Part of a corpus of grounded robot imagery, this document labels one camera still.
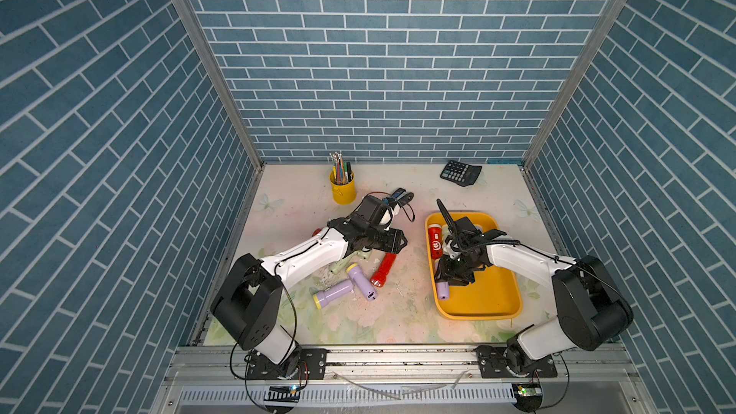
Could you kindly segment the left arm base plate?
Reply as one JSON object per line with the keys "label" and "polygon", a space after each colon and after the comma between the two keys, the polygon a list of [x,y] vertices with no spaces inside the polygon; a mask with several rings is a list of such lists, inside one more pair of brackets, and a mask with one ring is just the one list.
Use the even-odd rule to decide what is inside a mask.
{"label": "left arm base plate", "polygon": [[261,353],[254,353],[247,366],[249,381],[291,381],[324,379],[329,351],[324,348],[299,348],[284,362],[271,361]]}

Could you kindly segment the green flashlight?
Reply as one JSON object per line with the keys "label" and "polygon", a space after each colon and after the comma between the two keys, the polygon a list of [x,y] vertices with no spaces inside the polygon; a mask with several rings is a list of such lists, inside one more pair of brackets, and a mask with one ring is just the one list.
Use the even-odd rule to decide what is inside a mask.
{"label": "green flashlight", "polygon": [[356,256],[356,252],[351,253],[347,255],[346,257],[344,257],[343,259],[331,264],[331,266],[329,267],[329,272],[331,272],[331,274],[333,275],[337,275],[339,272],[341,272],[342,270],[345,270],[346,268],[348,268],[348,266],[350,266],[355,256]]}

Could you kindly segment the purple flashlight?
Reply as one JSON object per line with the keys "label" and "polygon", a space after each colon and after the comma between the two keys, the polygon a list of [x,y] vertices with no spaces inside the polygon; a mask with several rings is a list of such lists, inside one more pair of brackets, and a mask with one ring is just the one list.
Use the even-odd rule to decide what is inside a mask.
{"label": "purple flashlight", "polygon": [[316,308],[318,310],[323,310],[328,307],[329,304],[332,304],[343,296],[353,292],[354,284],[351,280],[347,279],[324,289],[324,291],[318,291],[312,296],[312,298],[314,299]]}
{"label": "purple flashlight", "polygon": [[450,285],[448,282],[436,282],[436,293],[440,301],[447,301],[450,298]]}
{"label": "purple flashlight", "polygon": [[365,276],[362,268],[358,264],[350,264],[346,273],[349,279],[358,287],[366,300],[374,301],[377,299],[378,294],[375,286]]}

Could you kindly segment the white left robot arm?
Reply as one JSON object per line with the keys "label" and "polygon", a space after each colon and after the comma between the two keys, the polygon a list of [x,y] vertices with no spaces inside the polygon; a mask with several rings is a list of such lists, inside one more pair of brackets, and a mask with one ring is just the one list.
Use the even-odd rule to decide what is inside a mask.
{"label": "white left robot arm", "polygon": [[412,199],[403,188],[387,197],[367,195],[348,216],[329,220],[299,245],[264,258],[237,258],[212,300],[212,316],[242,350],[254,350],[279,366],[294,364],[299,352],[295,332],[278,324],[282,295],[357,251],[400,253],[408,241],[392,222]]}

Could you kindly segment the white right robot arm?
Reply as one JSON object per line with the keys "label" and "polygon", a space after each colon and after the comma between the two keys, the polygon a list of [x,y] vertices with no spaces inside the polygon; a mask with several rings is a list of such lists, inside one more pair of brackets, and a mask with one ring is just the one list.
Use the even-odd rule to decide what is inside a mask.
{"label": "white right robot arm", "polygon": [[438,259],[435,285],[448,297],[469,288],[473,304],[484,302],[491,288],[479,287],[475,274],[503,269],[554,294],[556,314],[507,341],[508,358],[515,365],[527,366],[572,348],[594,351],[633,323],[630,304],[599,259],[552,255],[510,239],[496,228],[482,232],[469,217],[454,220],[446,210],[441,214],[449,232]]}

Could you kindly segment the yellow plastic storage tray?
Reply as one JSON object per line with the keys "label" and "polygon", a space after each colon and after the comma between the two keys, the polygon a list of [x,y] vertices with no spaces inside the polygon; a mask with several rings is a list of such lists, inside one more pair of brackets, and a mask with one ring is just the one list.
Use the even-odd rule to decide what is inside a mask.
{"label": "yellow plastic storage tray", "polygon": [[[445,225],[439,212],[430,213],[425,218],[425,239],[429,251],[427,227],[431,224]],[[521,314],[523,300],[519,292],[517,277],[511,270],[491,266],[475,274],[475,283],[467,287],[451,287],[450,298],[440,301],[435,287],[435,268],[437,260],[427,255],[429,276],[434,303],[444,318],[464,321],[485,321],[513,319]]]}

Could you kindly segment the red flashlight with white logo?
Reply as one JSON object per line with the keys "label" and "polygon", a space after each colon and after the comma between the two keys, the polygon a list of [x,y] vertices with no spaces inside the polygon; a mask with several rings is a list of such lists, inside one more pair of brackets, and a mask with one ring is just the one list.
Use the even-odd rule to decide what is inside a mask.
{"label": "red flashlight with white logo", "polygon": [[440,224],[431,224],[427,227],[429,236],[429,254],[432,260],[439,260],[443,256],[443,229]]}

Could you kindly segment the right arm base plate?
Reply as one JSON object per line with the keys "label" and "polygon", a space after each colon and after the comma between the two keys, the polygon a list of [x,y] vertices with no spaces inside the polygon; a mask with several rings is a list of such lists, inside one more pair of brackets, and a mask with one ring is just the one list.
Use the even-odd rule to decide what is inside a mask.
{"label": "right arm base plate", "polygon": [[479,345],[475,355],[482,379],[554,379],[558,371],[551,356],[529,360],[516,348]]}

